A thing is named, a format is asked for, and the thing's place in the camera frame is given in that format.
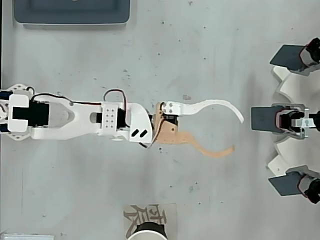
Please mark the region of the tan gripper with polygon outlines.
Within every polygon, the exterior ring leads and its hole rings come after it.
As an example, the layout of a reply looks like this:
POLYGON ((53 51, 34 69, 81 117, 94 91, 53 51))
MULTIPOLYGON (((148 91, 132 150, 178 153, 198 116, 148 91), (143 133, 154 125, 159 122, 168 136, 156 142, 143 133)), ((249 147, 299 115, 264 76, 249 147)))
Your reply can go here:
POLYGON ((186 131, 179 133, 178 116, 195 115, 202 109, 219 105, 230 109, 239 119, 244 122, 242 113, 229 101, 222 99, 207 99, 193 104, 185 104, 181 102, 167 101, 158 102, 155 106, 155 113, 152 117, 154 127, 155 143, 159 144, 191 144, 197 151, 206 157, 222 158, 233 153, 235 146, 222 151, 209 151, 202 147, 196 139, 186 131))

